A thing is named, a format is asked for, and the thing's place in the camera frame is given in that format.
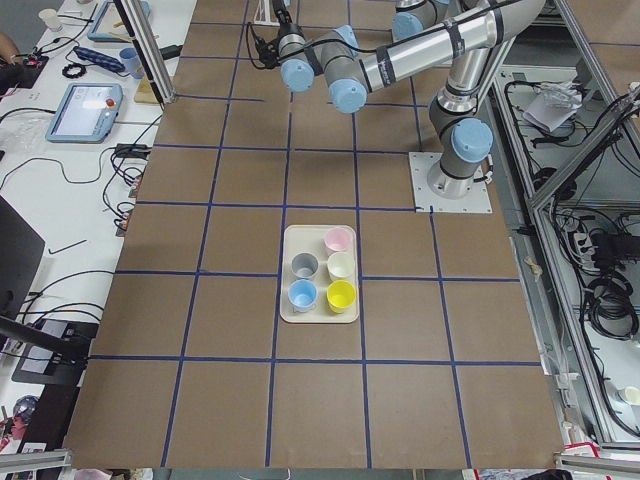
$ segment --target pink cup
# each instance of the pink cup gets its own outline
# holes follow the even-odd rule
[[[346,228],[333,227],[324,235],[324,246],[327,250],[327,255],[346,252],[352,245],[353,237]]]

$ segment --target white desk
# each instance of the white desk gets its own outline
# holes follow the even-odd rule
[[[189,20],[193,13],[196,0],[147,0],[151,6],[149,23],[153,32],[158,35],[156,42],[159,47],[168,45],[181,45],[187,35]],[[100,2],[80,5],[75,0],[65,0],[60,7],[59,13],[62,15],[73,15],[89,18],[91,11]],[[47,30],[38,46],[44,46],[57,37],[74,37],[82,29],[82,22],[68,18],[61,18],[65,25],[60,32]],[[86,31],[78,38],[80,46],[99,51],[105,55],[118,58],[118,52],[129,46],[126,43],[94,42],[86,37]],[[76,44],[70,44],[65,48],[47,54],[50,60],[38,78],[34,87],[30,90],[19,93],[4,99],[0,102],[0,114],[18,107],[39,107],[55,110],[58,106],[67,85],[72,82],[82,83],[118,83],[122,86],[125,101],[118,115],[118,122],[121,123],[151,123],[162,113],[157,105],[149,105],[133,102],[133,97],[138,88],[139,80],[131,77],[120,77],[117,74],[97,66],[87,68],[87,74],[77,80],[70,80],[62,75],[62,69],[69,64],[65,55],[72,50]],[[69,56],[72,60],[78,61],[75,54]],[[165,62],[169,75],[175,74],[178,59],[174,58]]]
[[[150,23],[159,35],[159,46],[180,45],[184,42],[189,20],[196,0],[148,0],[152,13]],[[60,14],[88,18],[96,2],[80,5],[75,0],[66,0]],[[65,23],[81,22],[62,19]],[[46,31],[38,46],[43,46],[60,36],[74,37],[82,26],[65,25],[61,32]],[[80,45],[117,57],[124,43],[97,43],[78,38]],[[37,107],[55,110],[67,85],[72,81],[62,76],[62,68],[69,62],[64,57],[75,44],[49,54],[50,61],[41,73],[34,88],[18,90],[16,94],[0,102],[0,115],[14,108]],[[166,62],[170,74],[175,72],[178,59]],[[53,144],[44,139],[51,121],[46,113],[26,113],[4,120],[0,126],[0,149],[6,151],[0,162],[0,182],[16,166],[32,157],[47,157],[60,160],[68,177],[72,180],[96,178],[98,159],[105,148],[117,143],[131,143],[160,114],[157,105],[136,104],[133,96],[138,80],[122,78],[102,68],[92,66],[88,73],[75,82],[119,83],[123,87],[124,100],[111,133],[101,144]],[[153,144],[157,126],[149,129],[140,139],[141,143]],[[50,282],[66,275],[85,270],[109,270],[116,267],[122,238],[115,236],[114,215],[105,211],[102,192],[113,174],[109,163],[110,152],[102,157],[103,172],[99,181],[88,185],[68,184],[57,164],[32,162],[13,173],[0,190],[9,203],[29,222],[45,240],[45,255],[32,290],[38,290]],[[112,205],[127,200],[129,188],[116,178],[109,187]],[[57,251],[76,242],[82,244],[56,254]],[[51,289],[49,295],[39,299],[34,311],[44,311],[69,302],[93,302],[104,305],[111,285],[111,275],[90,274],[75,277]],[[84,315],[63,314],[65,319],[86,321]],[[23,395],[39,395],[41,385],[17,384],[11,381],[16,359],[5,358],[0,364],[0,405],[8,410]]]

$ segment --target robotic arm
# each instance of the robotic arm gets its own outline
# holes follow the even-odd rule
[[[400,39],[367,51],[375,53],[362,59],[356,58],[363,50],[348,25],[307,42],[288,19],[281,21],[278,38],[270,44],[277,57],[272,64],[281,66],[291,91],[308,90],[315,76],[324,74],[331,100],[343,113],[360,110],[370,92],[452,60],[447,84],[430,105],[430,119],[444,153],[428,181],[438,195],[460,198],[470,189],[478,164],[493,143],[489,127],[473,118],[491,49],[529,26],[545,0],[479,0],[475,7],[430,26],[441,19],[447,2],[398,0],[393,30]],[[276,12],[284,8],[281,4],[282,0],[274,0]]]

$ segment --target blue cup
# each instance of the blue cup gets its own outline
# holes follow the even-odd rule
[[[133,78],[140,80],[144,77],[144,69],[142,68],[140,57],[135,48],[128,47],[120,50],[120,61],[124,65],[127,73]]]
[[[289,301],[296,312],[308,312],[316,306],[318,289],[309,280],[296,280],[289,287]]]

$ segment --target brown table surface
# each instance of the brown table surface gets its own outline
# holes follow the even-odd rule
[[[344,115],[323,78],[292,96],[252,68],[255,7],[197,4],[66,439],[74,464],[551,465],[561,438],[495,193],[491,215],[414,212],[407,152],[439,149],[425,105],[447,70]],[[309,37],[351,23],[361,46],[390,40],[393,2],[291,12]],[[279,318],[292,224],[357,232],[356,322]]]

